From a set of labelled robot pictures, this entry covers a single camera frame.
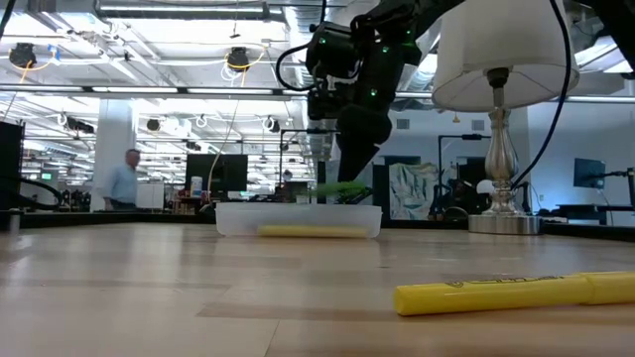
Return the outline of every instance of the plastic bin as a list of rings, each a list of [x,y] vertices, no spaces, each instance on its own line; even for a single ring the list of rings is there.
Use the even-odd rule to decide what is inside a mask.
[[[341,204],[218,203],[216,228],[225,236],[254,236],[261,225],[364,227],[379,235],[381,207]]]

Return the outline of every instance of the yellow object in bin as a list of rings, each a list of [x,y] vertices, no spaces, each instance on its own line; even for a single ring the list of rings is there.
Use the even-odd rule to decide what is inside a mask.
[[[498,279],[397,287],[402,316],[563,304],[635,302],[635,273]]]
[[[264,237],[366,238],[368,229],[362,227],[264,225],[258,235]]]

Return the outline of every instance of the wooden surface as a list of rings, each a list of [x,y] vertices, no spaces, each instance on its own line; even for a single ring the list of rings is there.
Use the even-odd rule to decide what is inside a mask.
[[[400,318],[396,285],[635,271],[635,245],[386,230],[221,238],[119,224],[0,236],[2,356],[633,356],[635,305]]]

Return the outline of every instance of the lamp base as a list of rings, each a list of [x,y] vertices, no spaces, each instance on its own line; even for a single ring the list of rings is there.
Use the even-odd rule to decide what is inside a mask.
[[[541,218],[534,216],[470,215],[469,231],[472,233],[539,235]]]

